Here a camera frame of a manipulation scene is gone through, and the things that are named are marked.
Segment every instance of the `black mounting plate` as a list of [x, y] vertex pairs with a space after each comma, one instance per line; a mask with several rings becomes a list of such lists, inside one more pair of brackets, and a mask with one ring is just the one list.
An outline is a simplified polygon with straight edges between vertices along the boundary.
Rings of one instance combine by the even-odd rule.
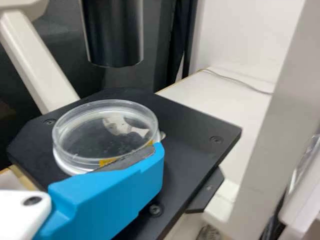
[[[215, 183], [213, 190], [219, 187], [223, 175], [218, 165], [240, 138], [241, 129], [153, 93], [109, 88], [29, 121], [7, 148], [9, 159], [42, 190], [68, 178], [57, 166], [52, 153], [53, 123], [76, 106], [104, 99], [130, 100], [145, 105], [156, 114], [159, 128], [166, 134], [162, 140], [165, 149], [163, 186], [150, 203], [160, 206], [162, 214], [154, 217], [146, 206], [115, 237], [161, 239], [185, 210], [193, 212], [188, 205], [208, 179]], [[201, 211], [201, 205], [204, 208], [212, 194], [214, 192], [202, 193], [199, 196], [207, 199], [194, 200], [191, 206], [196, 206], [196, 212]]]

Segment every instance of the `white cable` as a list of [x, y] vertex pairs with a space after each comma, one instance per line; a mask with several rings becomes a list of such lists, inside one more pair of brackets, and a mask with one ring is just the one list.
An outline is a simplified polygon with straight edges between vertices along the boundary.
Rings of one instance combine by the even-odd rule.
[[229, 76], [221, 75], [221, 74], [219, 74], [219, 73], [217, 73], [215, 71], [212, 71], [210, 69], [207, 69], [207, 68], [199, 69], [197, 72], [205, 72], [205, 73], [208, 73], [208, 74], [211, 74], [211, 75], [215, 75], [215, 76], [220, 77], [220, 78], [225, 79], [225, 80], [236, 82], [238, 84], [241, 84], [241, 85], [245, 86], [248, 89], [251, 89], [251, 90], [256, 91], [258, 93], [261, 93], [261, 94], [265, 94], [265, 95], [272, 95], [273, 94], [273, 92], [260, 90], [260, 89], [254, 87], [254, 86], [251, 86], [250, 84], [248, 84], [248, 83], [246, 83], [244, 81], [241, 81], [241, 80], [229, 77]]

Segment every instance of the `sample in petri dish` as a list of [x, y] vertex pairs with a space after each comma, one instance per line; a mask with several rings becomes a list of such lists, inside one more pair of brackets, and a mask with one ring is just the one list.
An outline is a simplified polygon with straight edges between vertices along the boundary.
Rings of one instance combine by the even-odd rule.
[[147, 107], [108, 99], [68, 111], [53, 127], [53, 155], [68, 175], [90, 172], [160, 141], [158, 120]]

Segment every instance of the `screw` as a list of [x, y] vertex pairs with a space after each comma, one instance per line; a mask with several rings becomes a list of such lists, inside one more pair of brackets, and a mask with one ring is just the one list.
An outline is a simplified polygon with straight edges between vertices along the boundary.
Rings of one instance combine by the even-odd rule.
[[149, 213], [153, 217], [159, 217], [162, 214], [163, 210], [162, 208], [157, 204], [152, 204], [149, 206]]
[[47, 124], [47, 125], [54, 124], [55, 122], [56, 122], [55, 119], [47, 119], [47, 120], [44, 121], [44, 123]]
[[32, 205], [39, 203], [41, 200], [42, 200], [42, 198], [39, 196], [31, 196], [23, 202], [23, 205], [32, 206]]
[[222, 144], [224, 139], [220, 136], [212, 136], [210, 137], [210, 142], [213, 142], [214, 144]]

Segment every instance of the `black cylindrical lens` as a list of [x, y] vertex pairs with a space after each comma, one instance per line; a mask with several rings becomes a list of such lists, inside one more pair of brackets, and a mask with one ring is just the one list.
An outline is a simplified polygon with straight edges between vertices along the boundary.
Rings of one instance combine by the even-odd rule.
[[143, 0], [80, 0], [88, 60], [125, 67], [143, 60]]

